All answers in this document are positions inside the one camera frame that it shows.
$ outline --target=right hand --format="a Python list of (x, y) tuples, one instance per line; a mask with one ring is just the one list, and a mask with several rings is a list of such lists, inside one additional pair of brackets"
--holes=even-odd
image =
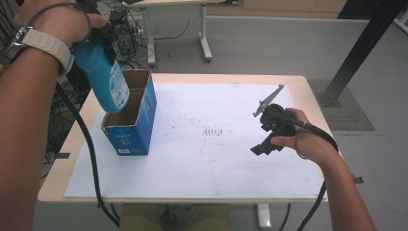
[[(304, 112), (298, 109), (287, 110), (294, 113), (298, 120), (310, 123)], [(304, 128), (299, 128), (293, 137), (273, 137), (270, 139), (270, 143), (295, 149), (299, 154), (318, 165), (328, 161), (327, 154), (329, 152), (337, 152), (328, 141)]]

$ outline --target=white paper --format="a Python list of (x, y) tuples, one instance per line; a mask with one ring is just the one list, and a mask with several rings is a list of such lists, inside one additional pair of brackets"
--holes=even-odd
[[(313, 199), (317, 166), (284, 148), (256, 156), (268, 135), (252, 113), (278, 86), (155, 84), (157, 110), (147, 156), (118, 156), (103, 134), (101, 110), (90, 130), (105, 198), (181, 200)], [(294, 107), (287, 87), (273, 103)], [(88, 146), (74, 167), (66, 197), (95, 197)]]

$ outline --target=wristwatch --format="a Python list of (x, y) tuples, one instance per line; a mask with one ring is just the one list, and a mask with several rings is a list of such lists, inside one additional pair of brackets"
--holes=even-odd
[(65, 43), (58, 38), (36, 31), (33, 27), (28, 26), (21, 27), (9, 44), (4, 47), (1, 52), (0, 62), (2, 64), (12, 64), (27, 47), (35, 47), (57, 58), (61, 63), (60, 77), (65, 76), (72, 67), (74, 56)]

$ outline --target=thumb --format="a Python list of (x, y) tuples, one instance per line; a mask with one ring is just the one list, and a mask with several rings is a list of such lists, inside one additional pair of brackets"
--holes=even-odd
[(273, 137), (270, 139), (270, 143), (278, 146), (294, 147), (293, 137)]
[(101, 28), (108, 22), (104, 16), (97, 13), (89, 13), (88, 16), (90, 18), (90, 24), (93, 28)]

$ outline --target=left hand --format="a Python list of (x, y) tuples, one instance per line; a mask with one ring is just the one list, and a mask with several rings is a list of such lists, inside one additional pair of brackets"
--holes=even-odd
[[(14, 17), (16, 26), (27, 25), (29, 20), (41, 9), (56, 3), (68, 3), (67, 0), (25, 0)], [(91, 26), (103, 27), (107, 20), (99, 14), (89, 13)], [(71, 6), (52, 8), (43, 13), (33, 25), (34, 29), (63, 41), (68, 47), (84, 39), (89, 25), (84, 13)]]

